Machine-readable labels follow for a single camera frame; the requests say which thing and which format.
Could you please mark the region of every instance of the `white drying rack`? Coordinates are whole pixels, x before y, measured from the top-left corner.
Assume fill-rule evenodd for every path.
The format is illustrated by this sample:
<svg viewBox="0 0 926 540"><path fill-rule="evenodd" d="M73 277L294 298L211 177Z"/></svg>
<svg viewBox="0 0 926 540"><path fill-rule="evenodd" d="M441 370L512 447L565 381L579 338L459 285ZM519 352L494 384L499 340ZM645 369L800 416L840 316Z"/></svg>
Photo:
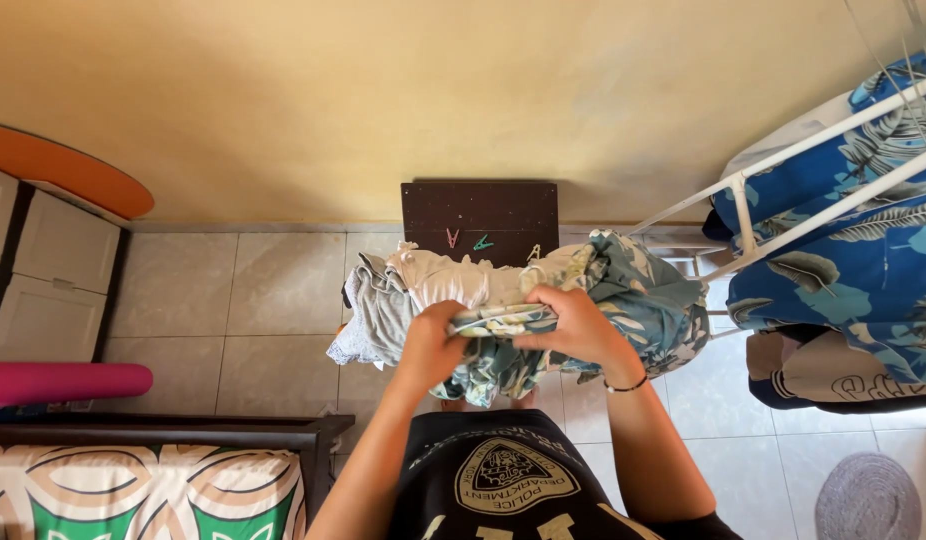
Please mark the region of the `white drying rack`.
<svg viewBox="0 0 926 540"><path fill-rule="evenodd" d="M694 203L698 203L703 199L717 193L718 191L725 190L730 188L733 190L733 198L736 203L736 215L739 218L739 234L740 234L740 244L742 247L742 254L736 258L733 262L720 266L716 270L710 272L706 276L699 276L699 269L697 265L697 257L692 258L693 269L696 272L697 276L693 278L698 279L706 284L709 284L713 280L726 276L732 272L736 272L750 264L757 263L760 259L765 257L767 254L770 254L783 246L793 242L793 240L800 239L805 236L810 231L821 227L831 220L840 217L841 215L846 214L856 206L880 195L884 191L887 191L906 180L913 178L913 176L926 170L926 151L920 153L916 157L913 157L910 161L907 161L903 165L900 165L896 169L890 171L889 173L871 181L870 183L865 184L859 190L853 192L852 194L846 196L843 199L840 199L837 202L834 202L830 206L820 210L817 214L810 216L803 223L787 230L783 234L776 236L775 238L767 241L762 245L757 245L756 238L753 236L753 222L750 219L750 210L746 205L746 179L765 170L772 166L777 166L783 161L800 154L806 150L809 150L820 143L829 141L830 139L843 135L844 133L862 126L865 122L869 122L878 117L882 117L887 113L902 107L904 104L909 104L917 99L921 99L922 96L926 95L926 79L920 80L919 82L913 84L911 87L898 92L877 104L872 104L866 107L864 110L857 112L856 114L829 126L827 129L823 129L816 134L808 136L807 138L796 142L787 148L781 150L780 152L773 153L764 159L757 161L756 163L745 167L741 170L738 170L731 174L730 176L721 179L717 183L697 192L694 195L691 195L684 200L673 204L669 208L661 211L660 213L643 220L638 223L636 227L629 231L630 235L635 235L646 229L650 225L665 219L671 215L674 215L687 206ZM697 251L698 255L703 255L704 253L711 253L713 251L720 251L718 249L712 249L712 245L699 245L698 242L695 243L670 243L670 244L659 244L652 245L650 247L666 247L666 248L681 248L688 250L695 250L697 248L707 249L709 251ZM680 257L665 257L665 259L676 261L680 260ZM710 315L725 315L726 311L708 311ZM724 331L718 334L715 334L710 339L722 338L724 336L729 336L731 334L736 334L737 332L742 332L740 329Z"/></svg>

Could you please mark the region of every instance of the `blue leaf print fabric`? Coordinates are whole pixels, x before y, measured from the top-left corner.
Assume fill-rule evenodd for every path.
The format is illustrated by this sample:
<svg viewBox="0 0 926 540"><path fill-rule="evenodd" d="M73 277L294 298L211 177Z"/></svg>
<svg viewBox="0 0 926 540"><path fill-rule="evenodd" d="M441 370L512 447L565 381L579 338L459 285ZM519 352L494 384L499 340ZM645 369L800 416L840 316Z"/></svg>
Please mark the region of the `blue leaf print fabric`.
<svg viewBox="0 0 926 540"><path fill-rule="evenodd" d="M926 77L925 55L910 62L917 78ZM901 89L911 85L905 59L888 71ZM880 72L850 94L848 107L861 111L895 92ZM776 238L922 154L924 136L926 101L918 100L748 178L758 193L750 205L757 240ZM734 204L725 193L714 198L739 251ZM744 268L730 282L727 306L745 329L840 330L898 383L926 384L926 170Z"/></svg>
<svg viewBox="0 0 926 540"><path fill-rule="evenodd" d="M600 311L633 345L650 378L692 360L710 339L707 286L690 281L646 246L613 230L594 230L557 283L586 289ZM465 360L430 390L489 407L498 394L519 399L550 371L579 372L578 383L601 374L599 364L552 350L520 350L512 337L555 330L556 313L541 303L481 307L458 313L451 336L473 339Z"/></svg>

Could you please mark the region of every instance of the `black t-shirt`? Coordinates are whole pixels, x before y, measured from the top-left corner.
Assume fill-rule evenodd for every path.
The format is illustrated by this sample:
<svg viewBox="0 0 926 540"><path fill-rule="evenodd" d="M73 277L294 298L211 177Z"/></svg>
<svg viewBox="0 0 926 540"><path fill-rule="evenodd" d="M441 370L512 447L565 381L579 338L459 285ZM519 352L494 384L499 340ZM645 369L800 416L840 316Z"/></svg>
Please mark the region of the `black t-shirt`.
<svg viewBox="0 0 926 540"><path fill-rule="evenodd" d="M413 419L391 540L740 539L716 513L640 524L614 510L543 412L433 412Z"/></svg>

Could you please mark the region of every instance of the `green clothespin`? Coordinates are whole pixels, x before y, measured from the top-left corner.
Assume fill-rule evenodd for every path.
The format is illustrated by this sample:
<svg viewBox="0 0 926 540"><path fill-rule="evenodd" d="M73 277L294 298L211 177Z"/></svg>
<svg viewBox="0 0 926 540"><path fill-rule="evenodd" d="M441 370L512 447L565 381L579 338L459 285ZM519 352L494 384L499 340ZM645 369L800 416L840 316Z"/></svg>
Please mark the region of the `green clothespin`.
<svg viewBox="0 0 926 540"><path fill-rule="evenodd" d="M492 246L492 245L493 245L493 242L484 242L484 241L483 241L483 240L486 240L486 238L489 237L489 236L490 236L490 234L489 234L489 233L486 233L486 234L483 234L483 237L482 237L480 240L476 240L476 245L472 247L472 251L485 250L486 248Z"/></svg>

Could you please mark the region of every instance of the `white fabric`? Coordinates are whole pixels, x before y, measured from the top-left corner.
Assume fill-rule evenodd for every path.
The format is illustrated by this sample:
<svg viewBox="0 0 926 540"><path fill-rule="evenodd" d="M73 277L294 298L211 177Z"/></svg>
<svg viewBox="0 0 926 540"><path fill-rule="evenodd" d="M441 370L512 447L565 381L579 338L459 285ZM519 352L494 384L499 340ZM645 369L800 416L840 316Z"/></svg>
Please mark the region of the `white fabric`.
<svg viewBox="0 0 926 540"><path fill-rule="evenodd" d="M726 178L731 174L756 164L759 160L768 158L773 154L789 147L807 137L816 135L834 124L853 116L847 99L850 92L840 94L828 102L817 106L810 112L787 122L780 129L769 133L756 144L740 152L726 164L723 174L719 178Z"/></svg>
<svg viewBox="0 0 926 540"><path fill-rule="evenodd" d="M414 242L399 242L386 264L397 270L410 298L422 310L444 300L456 300L467 308L522 304L533 286L554 284L582 245L554 250L531 260L525 268L494 268L486 259L473 263L469 254L455 262L418 247Z"/></svg>

